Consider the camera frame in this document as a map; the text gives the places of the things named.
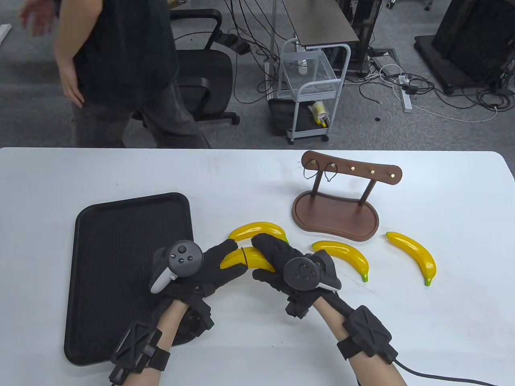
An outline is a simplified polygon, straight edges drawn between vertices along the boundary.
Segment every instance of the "person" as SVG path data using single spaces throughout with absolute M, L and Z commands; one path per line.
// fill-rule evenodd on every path
M 303 254 L 285 241 L 267 234 L 254 236 L 252 245 L 263 254 L 276 270 L 275 273 L 272 273 L 256 269 L 252 272 L 253 278 L 268 283 L 276 290 L 289 296 L 295 296 L 293 289 L 284 281 L 282 271 L 288 261 Z M 213 254 L 212 250 L 214 249 L 217 249 L 217 252 Z M 184 295 L 187 292 L 184 290 L 185 283 L 190 286 L 207 284 L 219 288 L 221 285 L 243 275 L 247 270 L 245 265 L 240 264 L 224 270 L 219 267 L 223 258 L 235 249 L 237 249 L 237 245 L 233 240 L 226 240 L 221 245 L 214 247 L 206 252 L 204 265 L 199 273 L 181 283 L 171 282 L 164 291 L 171 297 L 174 296 L 174 293 Z M 213 264 L 210 263 L 210 260 L 212 260 L 210 255 L 216 256 Z M 181 290 L 174 290 L 175 286 L 181 287 Z M 342 325 L 345 318 L 322 297 L 327 292 L 329 291 L 319 288 L 306 291 L 302 294 L 303 301 L 313 305 L 327 323 L 336 340 L 340 342 L 347 338 L 349 333 L 345 331 Z M 157 328 L 163 333 L 158 343 L 159 348 L 170 351 L 181 319 L 188 308 L 188 304 L 181 300 L 169 299 L 169 306 L 158 317 Z M 397 368 L 393 364 L 387 364 L 378 355 L 370 358 L 364 352 L 360 352 L 350 358 L 349 361 L 361 386 L 406 386 Z M 124 386 L 158 386 L 160 378 L 160 371 L 146 368 L 140 374 L 130 374 Z
M 26 0 L 20 17 L 24 26 L 32 18 L 32 33 L 41 36 L 54 14 L 55 58 L 72 102 L 75 146 L 123 147 L 124 130 L 139 111 L 158 147 L 208 147 L 176 82 L 166 0 Z

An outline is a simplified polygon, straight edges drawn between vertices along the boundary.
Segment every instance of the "gray carpet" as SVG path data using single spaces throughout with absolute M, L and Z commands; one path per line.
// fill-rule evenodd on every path
M 258 0 L 268 17 L 271 0 Z M 399 1 L 393 10 L 382 10 L 375 27 L 374 47 L 393 47 L 406 71 L 428 77 L 427 67 L 413 48 L 413 37 L 436 32 L 449 0 L 436 0 L 431 12 L 423 10 L 423 1 Z M 2 0 L 0 24 L 11 23 L 13 30 L 0 46 L 0 147 L 4 146 L 69 146 L 71 109 L 62 97 L 58 73 L 52 59 L 53 36 L 35 39 L 18 21 L 20 0 Z M 266 23 L 254 0 L 247 0 L 258 18 Z M 232 20 L 223 0 L 192 0 L 188 7 L 219 9 L 224 15 L 223 29 L 231 28 Z M 241 12 L 238 23 L 244 24 Z M 293 35 L 282 4 L 279 6 L 278 33 Z M 268 35 L 254 17 L 247 13 L 254 36 L 268 42 Z M 174 23 L 176 37 L 206 30 L 211 22 L 180 21 Z M 188 36 L 177 41 L 179 48 L 202 47 L 207 35 Z M 218 49 L 234 54 L 224 48 Z M 242 101 L 252 101 L 262 94 L 256 86 L 263 73 L 250 55 L 239 57 L 236 94 Z M 380 100 L 377 104 L 362 98 L 357 86 L 347 85 L 341 96 L 330 141 L 307 138 L 289 146 L 286 139 L 273 136 L 272 122 L 265 99 L 255 104 L 231 101 L 230 111 L 241 116 L 241 124 L 202 124 L 206 137 L 215 148 L 255 149 L 365 149 L 365 150 L 489 150 L 500 153 L 512 171 L 515 170 L 515 109 L 500 113 L 495 119 L 468 124 L 451 121 L 416 110 L 404 114 L 392 90 L 379 85 L 362 87 L 365 95 Z M 439 114 L 463 119 L 482 120 L 493 113 L 480 107 L 456 110 L 441 103 L 433 93 L 419 96 L 414 104 Z M 467 106 L 462 98 L 452 103 Z M 139 122 L 128 127 L 125 143 L 130 147 L 153 147 L 151 136 Z

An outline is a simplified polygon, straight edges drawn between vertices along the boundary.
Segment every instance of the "yellow toy banana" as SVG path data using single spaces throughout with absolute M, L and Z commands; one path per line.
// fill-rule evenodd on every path
M 266 269 L 270 272 L 276 271 L 263 254 L 254 247 L 240 248 L 231 252 L 220 263 L 220 268 L 225 269 L 236 264 L 245 264 L 248 268 Z
M 313 244 L 313 249 L 317 252 L 324 249 L 331 256 L 345 260 L 359 272 L 364 282 L 368 281 L 368 261 L 356 248 L 338 241 L 318 241 Z
M 430 286 L 436 276 L 436 263 L 431 254 L 422 245 L 407 236 L 396 232 L 387 232 L 386 237 L 393 245 L 410 255 L 419 265 L 425 278 L 425 285 Z
M 280 226 L 272 224 L 271 222 L 253 222 L 240 226 L 238 229 L 233 230 L 228 238 L 238 242 L 254 237 L 259 233 L 267 233 L 288 242 L 286 232 L 284 232 Z

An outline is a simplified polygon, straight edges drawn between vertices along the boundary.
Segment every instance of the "table surface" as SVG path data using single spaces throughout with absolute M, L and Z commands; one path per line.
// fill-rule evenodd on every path
M 283 0 L 283 4 L 303 47 L 359 41 L 334 0 Z
M 279 224 L 302 251 L 323 239 L 356 246 L 370 262 L 370 281 L 337 259 L 340 296 L 379 317 L 401 362 L 421 372 L 512 384 L 515 183 L 501 156 L 327 151 L 403 169 L 398 185 L 376 185 L 369 202 L 379 213 L 379 230 L 357 243 L 294 224 L 293 200 L 313 183 L 302 176 L 302 153 L 0 149 L 2 384 L 108 385 L 109 363 L 77 367 L 63 353 L 75 218 L 91 204 L 171 191 L 188 197 L 195 240 L 204 250 L 252 221 Z M 322 181 L 320 191 L 359 197 L 367 182 L 338 175 Z M 385 240 L 386 231 L 432 252 L 438 274 L 430 287 L 416 263 Z M 214 328 L 173 349 L 163 385 L 356 384 L 317 312 L 289 317 L 286 296 L 253 281 L 250 272 L 208 303 Z M 438 384 L 403 375 L 408 384 Z

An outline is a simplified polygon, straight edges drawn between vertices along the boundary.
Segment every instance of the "black t-shirt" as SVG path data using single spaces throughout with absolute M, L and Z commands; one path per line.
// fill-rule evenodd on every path
M 57 13 L 61 0 L 54 0 Z M 74 57 L 86 101 L 138 109 L 179 70 L 166 0 L 104 0 L 89 38 Z

